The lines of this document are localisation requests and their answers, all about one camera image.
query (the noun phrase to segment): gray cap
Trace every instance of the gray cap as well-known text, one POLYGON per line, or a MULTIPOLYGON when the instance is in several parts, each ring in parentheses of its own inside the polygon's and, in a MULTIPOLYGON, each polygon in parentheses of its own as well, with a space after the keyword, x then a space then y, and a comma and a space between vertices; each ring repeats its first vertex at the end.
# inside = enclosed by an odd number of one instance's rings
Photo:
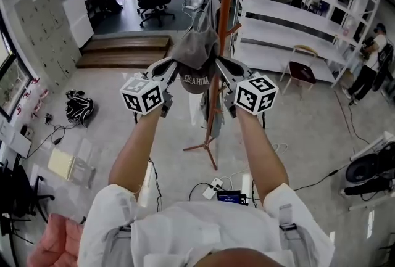
POLYGON ((209 89, 215 75, 215 58, 219 50, 218 34, 209 22, 197 30, 190 27, 174 47, 172 59, 179 63, 181 83, 188 92, 200 94, 209 89))

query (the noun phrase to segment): wooden step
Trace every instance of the wooden step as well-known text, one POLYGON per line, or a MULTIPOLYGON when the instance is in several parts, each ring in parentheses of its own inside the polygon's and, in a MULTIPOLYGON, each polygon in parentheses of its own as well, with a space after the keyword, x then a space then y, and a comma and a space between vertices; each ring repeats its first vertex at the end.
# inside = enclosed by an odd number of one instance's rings
POLYGON ((84 54, 77 68, 148 68, 167 56, 167 51, 117 51, 84 54))
POLYGON ((170 36, 137 36, 92 40, 82 50, 83 54, 104 51, 164 51, 171 45, 170 36))

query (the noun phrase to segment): forearm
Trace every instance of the forearm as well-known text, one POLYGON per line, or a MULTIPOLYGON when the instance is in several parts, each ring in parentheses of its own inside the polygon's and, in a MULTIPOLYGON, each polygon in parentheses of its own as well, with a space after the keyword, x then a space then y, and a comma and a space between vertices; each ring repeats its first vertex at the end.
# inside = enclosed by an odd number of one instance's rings
POLYGON ((117 184, 138 198, 162 107, 142 116, 112 166, 109 184, 117 184))
POLYGON ((236 109, 236 114, 240 122, 252 178, 263 203, 267 194, 283 183, 289 184, 288 175, 257 117, 241 108, 236 109))

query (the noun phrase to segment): coat rack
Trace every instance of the coat rack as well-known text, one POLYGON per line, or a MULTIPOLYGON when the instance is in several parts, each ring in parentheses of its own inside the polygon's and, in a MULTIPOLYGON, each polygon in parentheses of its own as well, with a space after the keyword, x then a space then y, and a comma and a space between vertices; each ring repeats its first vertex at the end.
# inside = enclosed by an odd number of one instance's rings
MULTIPOLYGON (((219 20, 219 29, 218 29, 218 35, 220 38, 220 55, 223 55, 223 52, 225 51, 225 41, 227 36, 230 36, 232 33, 234 33, 237 29, 241 27, 241 24, 238 23, 235 25, 231 30, 228 29, 228 20, 229 20, 229 10, 230 10, 230 0, 222 0, 221 1, 221 11, 220 11, 220 20, 219 20)), ((207 151, 209 154, 209 157, 211 159, 212 166, 214 167, 215 170, 218 170, 218 166, 215 163, 215 160, 211 154, 210 151, 210 143, 215 139, 215 138, 210 138, 211 134, 211 129, 214 121, 214 116, 215 113, 221 113, 221 109, 217 108, 217 98, 220 93, 219 91, 219 86, 220 86, 220 77, 218 75, 214 76, 214 79, 212 80, 212 84, 210 87, 210 110, 209 110, 209 119, 208 119, 208 125, 207 125, 207 131, 206 131, 206 137, 204 139, 203 144, 200 144, 198 146, 192 146, 192 147, 187 147, 184 149, 184 151, 191 151, 194 149, 199 149, 203 148, 207 151)))

